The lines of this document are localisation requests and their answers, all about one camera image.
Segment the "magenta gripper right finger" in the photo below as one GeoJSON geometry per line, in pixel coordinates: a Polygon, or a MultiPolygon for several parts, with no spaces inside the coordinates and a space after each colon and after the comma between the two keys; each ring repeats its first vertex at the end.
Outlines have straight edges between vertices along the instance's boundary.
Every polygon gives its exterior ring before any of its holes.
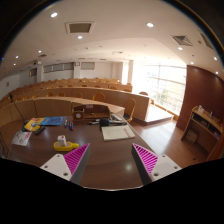
{"type": "Polygon", "coordinates": [[[135,143],[132,144],[132,155],[144,185],[181,170],[166,154],[157,155],[135,143]]]}

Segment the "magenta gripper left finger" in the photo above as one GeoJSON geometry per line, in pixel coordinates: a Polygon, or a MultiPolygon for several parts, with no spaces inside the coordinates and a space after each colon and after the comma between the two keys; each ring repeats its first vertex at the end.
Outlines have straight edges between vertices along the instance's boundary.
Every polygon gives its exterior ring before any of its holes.
{"type": "Polygon", "coordinates": [[[91,147],[90,144],[87,143],[71,150],[65,155],[55,154],[41,166],[41,169],[75,184],[79,184],[90,153],[91,147]]]}

